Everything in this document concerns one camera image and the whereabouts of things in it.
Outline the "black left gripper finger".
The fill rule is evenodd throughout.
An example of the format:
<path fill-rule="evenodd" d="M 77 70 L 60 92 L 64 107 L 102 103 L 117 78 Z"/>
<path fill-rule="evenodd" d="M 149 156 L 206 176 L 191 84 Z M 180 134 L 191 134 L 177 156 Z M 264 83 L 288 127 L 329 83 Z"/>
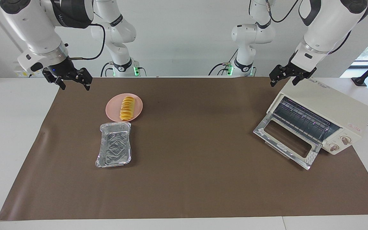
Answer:
<path fill-rule="evenodd" d="M 307 72 L 307 71 L 301 71 L 299 72 L 295 78 L 292 80 L 292 84 L 294 86 L 296 86 L 300 81 L 304 80 L 304 79 L 309 79 L 314 72 L 317 70 L 317 67 L 315 67 L 312 71 Z"/>
<path fill-rule="evenodd" d="M 270 85 L 274 87 L 280 80 L 283 80 L 283 67 L 282 65 L 277 65 L 270 72 Z"/>

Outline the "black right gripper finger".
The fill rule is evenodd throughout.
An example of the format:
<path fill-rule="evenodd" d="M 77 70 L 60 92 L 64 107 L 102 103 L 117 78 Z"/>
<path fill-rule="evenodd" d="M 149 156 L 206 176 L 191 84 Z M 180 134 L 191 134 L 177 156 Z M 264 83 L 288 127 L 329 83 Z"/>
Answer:
<path fill-rule="evenodd" d="M 92 83 L 92 76 L 86 68 L 77 70 L 77 82 L 82 84 L 84 88 L 89 91 Z"/>
<path fill-rule="evenodd" d="M 66 85 L 63 82 L 63 80 L 61 79 L 61 77 L 55 77 L 52 73 L 50 72 L 43 72 L 43 76 L 45 77 L 45 79 L 48 81 L 48 83 L 54 83 L 57 86 L 60 87 L 61 90 L 65 90 Z"/>

